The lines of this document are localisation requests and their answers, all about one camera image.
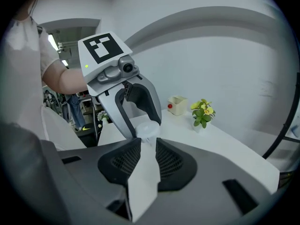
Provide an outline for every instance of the yellow flower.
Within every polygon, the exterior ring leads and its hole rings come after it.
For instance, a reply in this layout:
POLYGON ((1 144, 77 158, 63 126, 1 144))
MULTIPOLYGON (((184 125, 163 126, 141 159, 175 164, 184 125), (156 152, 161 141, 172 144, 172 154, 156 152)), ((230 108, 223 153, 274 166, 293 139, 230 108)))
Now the yellow flower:
POLYGON ((211 115, 214 112, 214 110, 212 109, 212 107, 208 107, 207 109, 204 110, 204 113, 206 115, 211 115))
POLYGON ((199 106, 199 104, 200 104, 200 101, 198 101, 198 102, 196 102, 196 103, 193 103, 193 104, 191 105, 191 109, 196 109, 196 108, 199 106))
POLYGON ((201 99, 202 102, 204 102, 205 105, 211 104, 212 102, 208 102, 205 99, 201 99))

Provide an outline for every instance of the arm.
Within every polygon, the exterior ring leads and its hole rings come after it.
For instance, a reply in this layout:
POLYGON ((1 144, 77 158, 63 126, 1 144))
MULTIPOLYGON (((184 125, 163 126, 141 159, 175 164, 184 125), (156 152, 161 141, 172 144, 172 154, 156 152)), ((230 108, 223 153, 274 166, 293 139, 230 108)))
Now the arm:
POLYGON ((67 69, 60 61, 59 54, 48 41, 43 29, 39 38, 41 53, 42 80, 53 91, 62 94, 74 94, 87 90, 81 69, 67 69))
POLYGON ((81 69, 67 69, 60 60, 47 68, 42 79, 49 88, 62 94, 74 94, 88 89, 81 69))

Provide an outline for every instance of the white wall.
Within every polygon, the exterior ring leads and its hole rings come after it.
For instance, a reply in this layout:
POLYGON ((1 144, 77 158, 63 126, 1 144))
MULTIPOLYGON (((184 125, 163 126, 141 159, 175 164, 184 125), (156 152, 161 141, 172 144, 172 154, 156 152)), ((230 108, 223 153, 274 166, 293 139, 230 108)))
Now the white wall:
POLYGON ((121 39, 168 15, 192 8, 226 6, 251 9, 274 16, 268 5, 277 7, 271 0, 113 0, 115 29, 121 39))
POLYGON ((73 19, 100 19, 97 32, 113 29, 112 0, 38 0, 32 17, 38 24, 73 19))
MULTIPOLYGON (((115 32, 129 41, 160 19, 209 6, 244 8, 278 19, 271 0, 113 0, 115 32)), ((200 98, 213 101, 213 124, 262 155, 290 111, 299 61, 286 28, 278 28, 285 31, 281 33, 229 23, 178 21, 177 27, 143 37, 132 47, 133 58, 157 88, 163 108, 176 94, 190 104, 200 98)), ((284 171, 295 161, 297 147, 284 141, 268 160, 284 171)))

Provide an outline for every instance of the jeans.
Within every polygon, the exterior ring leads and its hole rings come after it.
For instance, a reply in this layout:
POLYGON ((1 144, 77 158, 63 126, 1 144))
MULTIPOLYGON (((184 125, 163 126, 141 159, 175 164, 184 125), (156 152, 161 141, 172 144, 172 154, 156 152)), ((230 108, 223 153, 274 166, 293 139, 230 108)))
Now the jeans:
POLYGON ((76 127, 82 128, 85 125, 85 120, 83 114, 80 110, 80 102, 78 96, 71 95, 71 98, 68 99, 67 103, 70 104, 71 113, 73 115, 74 122, 76 123, 76 127))

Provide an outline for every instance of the green leaf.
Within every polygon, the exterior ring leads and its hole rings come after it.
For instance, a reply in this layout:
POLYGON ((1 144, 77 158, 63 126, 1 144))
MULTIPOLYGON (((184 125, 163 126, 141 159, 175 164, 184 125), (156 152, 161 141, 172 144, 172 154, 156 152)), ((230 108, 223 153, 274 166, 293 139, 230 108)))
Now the green leaf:
POLYGON ((200 108, 200 113, 201 113, 201 117, 203 116, 203 114, 204 114, 204 109, 203 108, 200 108))
POLYGON ((201 120, 201 124, 203 128, 206 128, 206 121, 204 119, 201 120))
POLYGON ((197 121, 194 122, 195 127, 199 126, 199 124, 200 124, 200 122, 197 122, 197 121))
POLYGON ((197 116, 197 117, 202 117, 203 114, 202 114, 199 110, 197 110, 197 111, 196 111, 196 116, 197 116))
POLYGON ((207 122, 211 120, 211 117, 209 115, 204 115, 202 118, 207 122))

